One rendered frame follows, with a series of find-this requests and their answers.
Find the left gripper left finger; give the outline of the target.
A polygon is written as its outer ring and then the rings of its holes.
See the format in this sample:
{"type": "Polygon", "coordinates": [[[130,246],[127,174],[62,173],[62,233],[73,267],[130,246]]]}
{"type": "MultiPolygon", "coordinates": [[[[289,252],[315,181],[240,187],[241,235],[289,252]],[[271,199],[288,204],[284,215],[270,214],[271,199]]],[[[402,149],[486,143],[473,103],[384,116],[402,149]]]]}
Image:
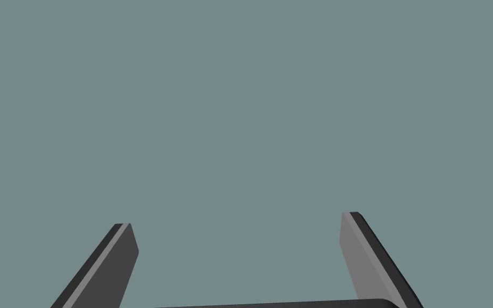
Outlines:
{"type": "Polygon", "coordinates": [[[138,255],[132,225],[113,225],[50,308],[120,308],[138,255]]]}

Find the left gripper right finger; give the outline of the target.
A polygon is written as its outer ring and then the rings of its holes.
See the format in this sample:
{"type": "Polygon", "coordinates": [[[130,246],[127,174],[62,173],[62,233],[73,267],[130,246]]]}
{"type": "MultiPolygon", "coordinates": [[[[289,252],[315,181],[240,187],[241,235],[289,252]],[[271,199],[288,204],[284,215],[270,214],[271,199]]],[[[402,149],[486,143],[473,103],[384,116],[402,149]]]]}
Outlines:
{"type": "Polygon", "coordinates": [[[362,214],[342,213],[339,243],[359,300],[382,308],[424,308],[362,214]]]}

